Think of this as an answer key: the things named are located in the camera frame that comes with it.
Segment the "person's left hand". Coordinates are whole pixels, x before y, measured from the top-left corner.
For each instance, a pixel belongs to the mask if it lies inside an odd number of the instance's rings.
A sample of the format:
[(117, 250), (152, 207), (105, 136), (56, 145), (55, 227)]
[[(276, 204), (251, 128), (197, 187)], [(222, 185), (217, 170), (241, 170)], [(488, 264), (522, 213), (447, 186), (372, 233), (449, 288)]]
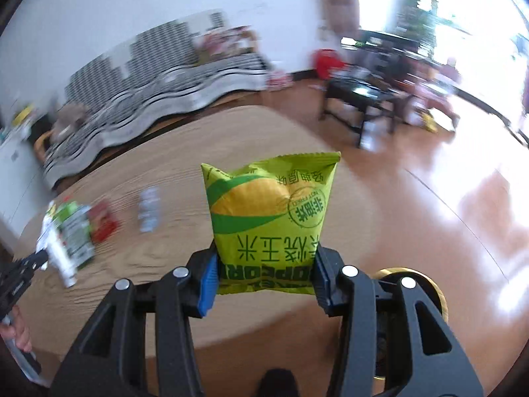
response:
[(15, 346), (23, 352), (29, 353), (32, 351), (32, 343), (30, 339), (29, 327), (23, 318), (20, 307), (13, 306), (11, 311), (12, 318), (10, 324), (1, 322), (1, 336), (4, 340), (14, 340)]

